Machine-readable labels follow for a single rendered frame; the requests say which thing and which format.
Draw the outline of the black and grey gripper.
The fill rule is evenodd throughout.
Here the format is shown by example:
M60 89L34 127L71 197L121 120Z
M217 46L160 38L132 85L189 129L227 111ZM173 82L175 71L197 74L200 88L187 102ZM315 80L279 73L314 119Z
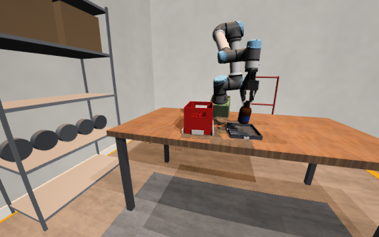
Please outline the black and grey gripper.
M241 101L242 101L242 104L243 106L245 105L245 99L246 99L246 90L252 90L249 92L250 94L250 104L249 104L249 107L251 106L253 100L254 100L254 97L255 97L255 94L257 91L253 91L253 90L258 90L259 88L259 80L256 80L256 72L258 72L258 69L256 70L252 70L252 69L245 69L245 72L248 72L247 74L247 79L244 80L241 85L241 88L240 88L240 95L241 95ZM253 73L254 73L254 77L253 77ZM251 77L251 79L249 79ZM256 81L256 82L247 82L247 81ZM245 84L246 84L246 87L245 87ZM244 89L245 87L245 89Z

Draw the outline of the red divided crate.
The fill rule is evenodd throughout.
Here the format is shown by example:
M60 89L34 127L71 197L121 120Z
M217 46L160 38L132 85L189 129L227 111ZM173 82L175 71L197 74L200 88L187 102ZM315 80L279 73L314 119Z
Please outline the red divided crate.
M195 108L195 105L207 105L207 108ZM190 101L184 107L184 133L191 130L204 130L205 135L212 135L213 102Z

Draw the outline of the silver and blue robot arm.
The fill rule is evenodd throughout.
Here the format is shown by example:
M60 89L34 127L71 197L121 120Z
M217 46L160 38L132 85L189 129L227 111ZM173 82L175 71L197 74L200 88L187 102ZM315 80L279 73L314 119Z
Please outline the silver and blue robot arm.
M226 35L225 35L226 34ZM218 63L230 63L230 73L217 76L213 80L214 94L212 102L223 105L228 102L226 91L239 90L242 82L247 79L240 72L240 61L245 62L245 69L258 69L261 53L261 40L252 39L247 42L247 49L240 49L240 41L244 35L241 21L219 24L213 31L213 39L218 47ZM227 40L226 40L227 39ZM228 45L229 43L229 45ZM249 60L249 61L248 61Z

